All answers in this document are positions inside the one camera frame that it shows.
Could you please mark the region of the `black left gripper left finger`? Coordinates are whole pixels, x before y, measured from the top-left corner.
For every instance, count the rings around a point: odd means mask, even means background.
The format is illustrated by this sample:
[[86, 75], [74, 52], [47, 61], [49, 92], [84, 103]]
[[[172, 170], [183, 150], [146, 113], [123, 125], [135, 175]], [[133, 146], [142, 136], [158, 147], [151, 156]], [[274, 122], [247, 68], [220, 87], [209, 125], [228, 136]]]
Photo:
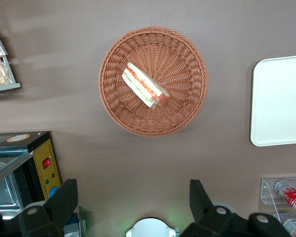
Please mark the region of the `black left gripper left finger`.
[[0, 237], [63, 237], [77, 205], [77, 181], [68, 179], [44, 205], [33, 203], [10, 220], [0, 215]]

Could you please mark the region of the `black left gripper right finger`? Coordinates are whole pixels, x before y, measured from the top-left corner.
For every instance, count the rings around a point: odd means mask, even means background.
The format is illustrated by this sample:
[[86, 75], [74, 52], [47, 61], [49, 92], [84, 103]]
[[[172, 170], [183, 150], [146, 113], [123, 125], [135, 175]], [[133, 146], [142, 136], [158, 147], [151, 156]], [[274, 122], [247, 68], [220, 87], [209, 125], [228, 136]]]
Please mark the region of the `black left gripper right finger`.
[[253, 213], [246, 220], [222, 205], [213, 205], [199, 180], [190, 180], [189, 206], [194, 218], [182, 237], [289, 237], [271, 215]]

